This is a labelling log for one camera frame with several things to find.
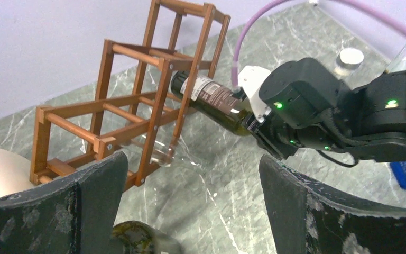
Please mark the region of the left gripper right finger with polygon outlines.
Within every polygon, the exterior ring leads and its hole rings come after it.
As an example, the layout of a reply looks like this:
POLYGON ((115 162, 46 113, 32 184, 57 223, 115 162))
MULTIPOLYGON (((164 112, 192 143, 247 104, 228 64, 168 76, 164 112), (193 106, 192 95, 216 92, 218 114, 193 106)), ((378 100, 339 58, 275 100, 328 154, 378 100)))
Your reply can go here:
POLYGON ((406 253, 406 208, 343 192, 269 155, 259 173, 277 253, 406 253))

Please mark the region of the brown wooden wine rack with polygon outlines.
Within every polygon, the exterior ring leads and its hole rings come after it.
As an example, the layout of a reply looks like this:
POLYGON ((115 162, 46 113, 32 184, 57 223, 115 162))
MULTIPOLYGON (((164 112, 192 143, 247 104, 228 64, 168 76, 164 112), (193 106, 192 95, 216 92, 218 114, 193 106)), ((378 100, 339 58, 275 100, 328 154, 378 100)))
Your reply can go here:
POLYGON ((150 163, 155 141, 164 143, 173 157, 186 117, 193 113, 189 103, 196 77, 201 70, 214 76, 229 23, 230 16, 211 3, 152 1, 141 45, 104 41, 93 101, 36 108, 30 182, 45 184, 70 175, 113 154, 123 142, 145 135, 139 168, 127 173, 125 189, 144 184, 160 166, 150 163), (187 15, 203 19, 193 56, 176 50, 182 18, 187 15), (132 93, 110 98, 115 55, 139 64, 132 93), (87 141, 86 152, 67 161, 48 159, 51 125, 87 141))

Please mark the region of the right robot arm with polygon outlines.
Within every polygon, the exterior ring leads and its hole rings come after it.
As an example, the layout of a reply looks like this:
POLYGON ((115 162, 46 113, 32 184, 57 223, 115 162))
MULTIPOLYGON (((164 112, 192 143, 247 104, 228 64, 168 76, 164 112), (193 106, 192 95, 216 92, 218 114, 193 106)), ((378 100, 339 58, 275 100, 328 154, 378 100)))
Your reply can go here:
POLYGON ((351 89, 314 58, 273 70, 259 89, 270 108, 263 122, 242 122, 257 145, 277 159, 301 148, 348 153, 355 162, 406 161, 406 70, 351 89))

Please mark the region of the cream orange cylindrical box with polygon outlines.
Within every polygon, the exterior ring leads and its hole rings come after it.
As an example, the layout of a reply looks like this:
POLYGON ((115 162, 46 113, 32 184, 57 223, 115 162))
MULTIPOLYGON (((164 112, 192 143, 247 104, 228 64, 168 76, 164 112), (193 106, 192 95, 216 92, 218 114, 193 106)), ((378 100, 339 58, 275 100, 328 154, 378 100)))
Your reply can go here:
POLYGON ((0 149, 0 198, 34 187, 29 180, 30 165, 28 159, 0 149))

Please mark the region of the clear round bottle red label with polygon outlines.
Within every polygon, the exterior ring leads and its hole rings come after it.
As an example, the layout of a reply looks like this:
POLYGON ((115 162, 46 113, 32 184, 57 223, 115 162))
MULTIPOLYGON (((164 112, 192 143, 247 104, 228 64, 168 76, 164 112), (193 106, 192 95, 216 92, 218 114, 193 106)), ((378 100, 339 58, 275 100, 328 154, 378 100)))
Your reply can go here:
POLYGON ((364 54, 357 48, 343 48, 335 60, 334 73, 338 78, 346 78, 364 61, 364 54))

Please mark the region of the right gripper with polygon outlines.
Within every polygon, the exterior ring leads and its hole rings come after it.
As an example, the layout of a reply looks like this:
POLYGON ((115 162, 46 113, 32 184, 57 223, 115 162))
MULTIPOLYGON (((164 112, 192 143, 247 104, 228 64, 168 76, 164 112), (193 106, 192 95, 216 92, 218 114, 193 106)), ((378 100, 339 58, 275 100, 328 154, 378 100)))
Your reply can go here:
POLYGON ((250 134, 256 139, 257 145, 278 160, 294 156, 298 148, 290 143, 288 125, 274 112, 263 117, 259 122, 253 113, 242 121, 250 134))

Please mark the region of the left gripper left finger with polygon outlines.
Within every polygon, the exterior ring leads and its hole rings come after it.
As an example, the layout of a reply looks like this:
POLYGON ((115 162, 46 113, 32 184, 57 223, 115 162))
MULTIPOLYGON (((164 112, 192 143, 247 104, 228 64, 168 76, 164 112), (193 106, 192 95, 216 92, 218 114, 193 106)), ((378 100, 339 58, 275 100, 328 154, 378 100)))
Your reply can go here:
POLYGON ((0 253, 122 253, 112 228, 128 172, 125 153, 0 198, 0 253))

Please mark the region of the clear glass bottle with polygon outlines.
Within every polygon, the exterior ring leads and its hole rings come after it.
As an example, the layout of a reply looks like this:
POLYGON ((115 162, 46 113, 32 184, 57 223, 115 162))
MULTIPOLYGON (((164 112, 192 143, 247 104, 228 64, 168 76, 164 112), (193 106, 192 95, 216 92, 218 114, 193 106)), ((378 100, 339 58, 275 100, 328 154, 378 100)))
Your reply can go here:
MULTIPOLYGON (((131 149, 137 147, 140 149, 139 153, 142 153, 144 148, 144 142, 140 139, 131 139, 121 144, 123 148, 131 149)), ((173 157, 170 157, 166 151, 165 144, 160 141, 155 141, 152 149, 150 163, 156 163, 162 167, 170 167, 173 161, 173 157)))

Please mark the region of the green wine bottle tan label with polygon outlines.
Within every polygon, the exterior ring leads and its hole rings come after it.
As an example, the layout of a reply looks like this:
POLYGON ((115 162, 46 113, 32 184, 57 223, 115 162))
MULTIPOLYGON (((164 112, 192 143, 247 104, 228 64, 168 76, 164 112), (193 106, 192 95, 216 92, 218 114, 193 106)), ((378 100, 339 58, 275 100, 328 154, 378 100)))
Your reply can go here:
POLYGON ((241 137, 250 135, 249 130, 242 126, 243 119, 252 113, 250 104, 235 98, 229 88, 205 75, 196 77, 189 105, 232 134, 241 137))

